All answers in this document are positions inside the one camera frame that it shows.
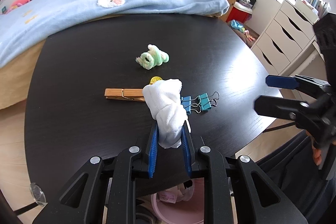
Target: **red box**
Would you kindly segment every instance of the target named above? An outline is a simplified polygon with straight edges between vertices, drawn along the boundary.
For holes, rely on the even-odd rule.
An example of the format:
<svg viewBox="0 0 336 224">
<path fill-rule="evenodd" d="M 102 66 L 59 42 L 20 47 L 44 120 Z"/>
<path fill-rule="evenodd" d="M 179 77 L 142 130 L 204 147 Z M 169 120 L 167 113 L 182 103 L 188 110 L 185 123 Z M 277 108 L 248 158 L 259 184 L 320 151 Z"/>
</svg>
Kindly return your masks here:
<svg viewBox="0 0 336 224">
<path fill-rule="evenodd" d="M 226 22 L 231 20 L 237 20 L 241 23 L 245 23 L 252 15 L 252 9 L 242 6 L 240 3 L 236 2 L 232 7 Z"/>
</svg>

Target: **light blue blanket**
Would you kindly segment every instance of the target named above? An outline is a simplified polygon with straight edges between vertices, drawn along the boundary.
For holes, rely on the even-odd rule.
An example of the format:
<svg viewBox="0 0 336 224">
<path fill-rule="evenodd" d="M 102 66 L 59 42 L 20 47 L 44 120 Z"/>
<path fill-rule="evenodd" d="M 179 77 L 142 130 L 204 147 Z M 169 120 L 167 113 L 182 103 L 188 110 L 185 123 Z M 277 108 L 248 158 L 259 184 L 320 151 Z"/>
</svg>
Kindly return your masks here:
<svg viewBox="0 0 336 224">
<path fill-rule="evenodd" d="M 117 6 L 105 8 L 105 4 Z M 227 0 L 32 0 L 0 15 L 0 68 L 47 36 L 110 14 L 226 13 Z"/>
</svg>

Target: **person's hand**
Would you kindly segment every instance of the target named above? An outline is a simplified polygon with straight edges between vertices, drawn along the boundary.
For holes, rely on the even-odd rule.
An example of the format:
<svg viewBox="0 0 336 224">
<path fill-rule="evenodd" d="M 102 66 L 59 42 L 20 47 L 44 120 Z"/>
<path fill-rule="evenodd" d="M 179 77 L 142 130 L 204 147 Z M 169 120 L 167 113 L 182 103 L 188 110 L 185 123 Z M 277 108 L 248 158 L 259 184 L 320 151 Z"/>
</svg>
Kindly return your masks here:
<svg viewBox="0 0 336 224">
<path fill-rule="evenodd" d="M 311 139 L 311 148 L 313 149 L 313 160 L 316 165 L 320 165 L 322 163 L 321 149 L 317 149 L 314 147 L 314 138 L 313 136 L 306 130 L 308 136 Z"/>
</svg>

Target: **white dresser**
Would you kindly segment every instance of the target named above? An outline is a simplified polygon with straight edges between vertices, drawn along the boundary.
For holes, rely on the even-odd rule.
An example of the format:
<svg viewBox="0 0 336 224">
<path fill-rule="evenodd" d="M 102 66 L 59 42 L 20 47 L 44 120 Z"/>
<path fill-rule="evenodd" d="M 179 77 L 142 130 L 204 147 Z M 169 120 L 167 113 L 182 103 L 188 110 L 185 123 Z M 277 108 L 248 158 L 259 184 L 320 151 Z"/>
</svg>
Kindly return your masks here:
<svg viewBox="0 0 336 224">
<path fill-rule="evenodd" d="M 319 55 L 312 23 L 284 0 L 251 50 L 270 75 L 295 75 Z"/>
</svg>

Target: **black table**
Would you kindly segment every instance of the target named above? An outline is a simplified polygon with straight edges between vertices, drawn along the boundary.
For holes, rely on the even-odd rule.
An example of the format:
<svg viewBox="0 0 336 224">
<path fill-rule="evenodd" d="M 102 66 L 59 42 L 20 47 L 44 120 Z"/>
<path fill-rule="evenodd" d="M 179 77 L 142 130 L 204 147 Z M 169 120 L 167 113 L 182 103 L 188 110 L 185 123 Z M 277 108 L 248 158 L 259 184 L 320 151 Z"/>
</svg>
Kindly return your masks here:
<svg viewBox="0 0 336 224">
<path fill-rule="evenodd" d="M 154 44 L 168 63 L 145 70 L 135 58 Z M 116 156 L 148 134 L 144 102 L 107 100 L 105 88 L 143 88 L 153 76 L 180 79 L 182 96 L 220 93 L 218 106 L 189 115 L 192 134 L 231 156 L 274 120 L 253 110 L 258 95 L 281 96 L 265 84 L 267 72 L 221 20 L 191 15 L 125 15 L 77 25 L 48 37 L 29 89 L 25 149 L 31 182 L 47 200 L 90 157 Z M 159 147 L 151 180 L 137 196 L 188 179 L 182 149 Z"/>
</svg>

